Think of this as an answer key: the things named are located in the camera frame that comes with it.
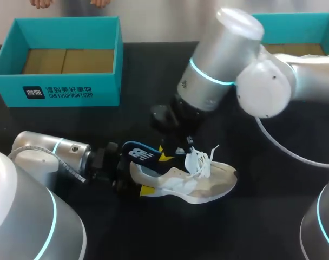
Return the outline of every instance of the yellow shoe accent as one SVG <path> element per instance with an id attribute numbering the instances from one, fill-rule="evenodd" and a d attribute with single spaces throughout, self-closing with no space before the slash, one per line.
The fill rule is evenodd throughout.
<path id="1" fill-rule="evenodd" d="M 139 193 L 139 197 L 146 196 L 146 195 L 153 194 L 153 193 L 155 193 L 154 188 L 142 185 L 141 192 Z"/>
<path id="2" fill-rule="evenodd" d="M 160 145 L 160 149 L 159 149 L 160 152 L 163 151 L 163 148 L 162 146 Z M 170 159 L 173 159 L 174 157 L 173 156 L 165 156 L 164 153 L 161 154 L 161 157 L 159 158 L 159 161 L 169 161 Z"/>

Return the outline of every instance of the new balance logo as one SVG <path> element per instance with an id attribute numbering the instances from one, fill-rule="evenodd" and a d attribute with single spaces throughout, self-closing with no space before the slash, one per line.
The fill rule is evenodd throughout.
<path id="1" fill-rule="evenodd" d="M 132 151 L 129 151 L 128 154 L 132 157 L 139 158 L 141 161 L 144 161 L 154 156 L 154 154 L 147 153 L 146 151 L 143 151 L 139 148 L 134 148 Z"/>

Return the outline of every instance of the teal box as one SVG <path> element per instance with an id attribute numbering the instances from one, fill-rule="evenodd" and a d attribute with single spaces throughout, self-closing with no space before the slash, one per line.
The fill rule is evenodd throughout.
<path id="1" fill-rule="evenodd" d="M 29 49 L 114 49 L 113 72 L 22 75 Z M 8 107 L 118 106 L 122 62 L 117 17 L 15 19 L 0 50 L 0 94 Z"/>
<path id="2" fill-rule="evenodd" d="M 329 54 L 329 12 L 255 14 L 264 26 L 263 44 L 320 44 Z"/>

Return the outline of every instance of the white cable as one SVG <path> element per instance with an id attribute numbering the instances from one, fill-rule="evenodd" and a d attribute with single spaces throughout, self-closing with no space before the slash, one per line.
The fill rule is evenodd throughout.
<path id="1" fill-rule="evenodd" d="M 20 154 L 21 152 L 25 151 L 25 150 L 38 150 L 38 151 L 42 151 L 42 152 L 51 154 L 52 156 L 54 156 L 58 160 L 59 164 L 61 164 L 69 173 L 71 173 L 75 178 L 77 178 L 82 183 L 85 183 L 86 178 L 82 177 L 71 166 L 69 166 L 66 162 L 64 162 L 59 156 L 57 156 L 51 150 L 48 150 L 48 149 L 43 148 L 43 147 L 33 146 L 33 145 L 27 145 L 27 146 L 19 147 L 19 148 L 15 149 L 13 152 L 11 152 L 8 155 L 8 158 L 11 159 L 12 161 L 14 161 L 16 156 L 18 154 Z"/>
<path id="2" fill-rule="evenodd" d="M 297 159 L 299 161 L 301 161 L 302 163 L 305 164 L 309 164 L 312 166 L 316 166 L 316 167 L 321 167 L 321 168 L 326 168 L 329 169 L 329 164 L 323 164 L 321 162 L 316 162 L 316 161 L 311 161 L 308 159 L 305 159 L 293 152 L 291 152 L 290 150 L 288 150 L 287 148 L 285 148 L 284 146 L 282 146 L 281 144 L 279 144 L 269 133 L 268 131 L 265 129 L 265 127 L 263 126 L 261 120 L 259 118 L 255 118 L 257 125 L 259 126 L 259 128 L 261 129 L 261 131 L 263 132 L 263 134 L 270 140 L 270 142 L 272 142 L 276 147 L 278 147 L 280 150 L 282 150 L 284 153 L 287 153 L 289 156 L 293 157 L 294 159 Z"/>

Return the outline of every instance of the shoe tongue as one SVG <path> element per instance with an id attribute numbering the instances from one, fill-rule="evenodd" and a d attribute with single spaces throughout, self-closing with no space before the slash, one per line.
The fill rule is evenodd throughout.
<path id="1" fill-rule="evenodd" d="M 198 163 L 198 156 L 194 151 L 192 153 L 186 154 L 185 168 L 189 174 L 192 175 L 197 172 L 197 163 Z"/>

